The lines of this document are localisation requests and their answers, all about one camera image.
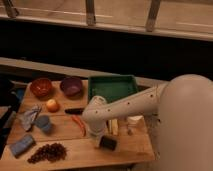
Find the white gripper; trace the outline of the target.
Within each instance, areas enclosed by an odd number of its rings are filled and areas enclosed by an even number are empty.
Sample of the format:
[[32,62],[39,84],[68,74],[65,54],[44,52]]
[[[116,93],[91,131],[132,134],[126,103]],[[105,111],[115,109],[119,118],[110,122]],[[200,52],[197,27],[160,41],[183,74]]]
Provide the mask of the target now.
[[101,139],[106,134],[106,129],[105,128],[103,128],[101,130],[89,129],[88,132],[89,132],[90,138],[92,140],[93,146],[95,148],[99,148]]

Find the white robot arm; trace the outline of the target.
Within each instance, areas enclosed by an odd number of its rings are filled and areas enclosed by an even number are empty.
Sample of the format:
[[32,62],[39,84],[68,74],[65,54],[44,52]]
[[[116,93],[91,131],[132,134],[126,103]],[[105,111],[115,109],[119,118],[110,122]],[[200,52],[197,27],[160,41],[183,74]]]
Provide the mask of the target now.
[[95,96],[83,120],[97,137],[109,119],[151,113],[160,119],[156,171],[213,171],[213,81],[204,76],[181,75],[112,103]]

